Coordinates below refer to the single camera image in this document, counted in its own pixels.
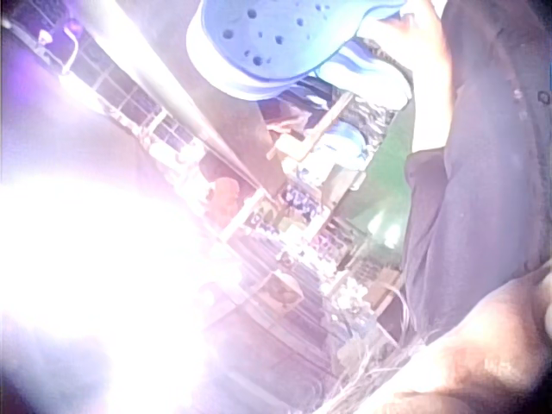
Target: green surface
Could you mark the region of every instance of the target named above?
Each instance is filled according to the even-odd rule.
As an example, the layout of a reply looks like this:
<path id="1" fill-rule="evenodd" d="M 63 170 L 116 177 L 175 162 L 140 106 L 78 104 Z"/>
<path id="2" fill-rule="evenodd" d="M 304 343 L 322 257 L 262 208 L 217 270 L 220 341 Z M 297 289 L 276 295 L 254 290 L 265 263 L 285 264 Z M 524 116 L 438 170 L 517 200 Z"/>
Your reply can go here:
<path id="1" fill-rule="evenodd" d="M 405 234 L 411 193 L 405 181 L 405 161 L 411 151 L 414 126 L 414 104 L 397 114 L 386 139 L 368 166 L 367 178 L 358 191 L 349 191 L 336 213 L 360 231 L 368 233 L 368 224 L 377 216 L 381 224 L 373 234 L 376 242 L 385 240 L 386 231 L 393 225 L 400 227 L 401 249 Z"/>

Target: person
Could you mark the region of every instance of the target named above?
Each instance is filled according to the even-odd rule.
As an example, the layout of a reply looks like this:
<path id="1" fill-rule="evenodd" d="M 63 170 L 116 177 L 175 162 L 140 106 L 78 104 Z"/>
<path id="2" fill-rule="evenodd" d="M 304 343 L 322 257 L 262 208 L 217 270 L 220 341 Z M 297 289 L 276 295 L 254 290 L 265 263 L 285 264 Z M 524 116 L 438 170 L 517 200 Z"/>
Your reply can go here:
<path id="1" fill-rule="evenodd" d="M 412 70 L 403 270 L 427 346 L 319 412 L 551 412 L 550 36 L 527 0 L 409 7 L 363 35 Z"/>

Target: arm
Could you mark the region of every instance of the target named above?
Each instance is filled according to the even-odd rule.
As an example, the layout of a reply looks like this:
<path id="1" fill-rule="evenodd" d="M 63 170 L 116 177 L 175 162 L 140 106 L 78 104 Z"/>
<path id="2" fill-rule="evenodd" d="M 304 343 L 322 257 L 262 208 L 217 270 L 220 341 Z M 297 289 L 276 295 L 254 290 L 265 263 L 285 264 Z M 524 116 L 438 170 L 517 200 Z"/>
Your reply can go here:
<path id="1" fill-rule="evenodd" d="M 445 146 L 452 122 L 453 96 L 450 59 L 414 73 L 413 153 Z"/>

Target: lens flare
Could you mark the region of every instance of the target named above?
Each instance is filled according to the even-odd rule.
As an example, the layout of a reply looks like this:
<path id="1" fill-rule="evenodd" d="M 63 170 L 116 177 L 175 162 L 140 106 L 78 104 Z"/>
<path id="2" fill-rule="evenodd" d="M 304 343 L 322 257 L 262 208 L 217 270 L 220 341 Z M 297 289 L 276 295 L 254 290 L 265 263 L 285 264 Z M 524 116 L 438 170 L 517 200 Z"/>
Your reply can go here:
<path id="1" fill-rule="evenodd" d="M 0 190 L 3 312 L 60 340 L 96 337 L 112 362 L 109 414 L 189 403 L 206 358 L 194 299 L 228 272 L 203 253 L 194 217 L 70 179 Z"/>

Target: wooden stick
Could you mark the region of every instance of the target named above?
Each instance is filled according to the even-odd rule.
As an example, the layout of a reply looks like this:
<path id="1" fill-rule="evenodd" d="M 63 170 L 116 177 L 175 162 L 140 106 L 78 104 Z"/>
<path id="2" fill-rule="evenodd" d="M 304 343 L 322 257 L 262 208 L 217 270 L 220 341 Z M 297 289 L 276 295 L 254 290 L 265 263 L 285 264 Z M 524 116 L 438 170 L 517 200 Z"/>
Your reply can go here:
<path id="1" fill-rule="evenodd" d="M 276 141 L 274 147 L 268 152 L 267 158 L 271 159 L 276 154 L 276 150 L 279 150 L 297 162 L 303 161 L 306 156 L 312 151 L 326 131 L 334 124 L 339 115 L 347 108 L 347 105 L 354 97 L 353 92 L 343 93 L 336 103 L 329 109 L 328 112 L 322 117 L 318 124 L 310 130 L 309 134 L 305 136 L 303 141 L 300 141 L 291 135 L 282 134 Z"/>

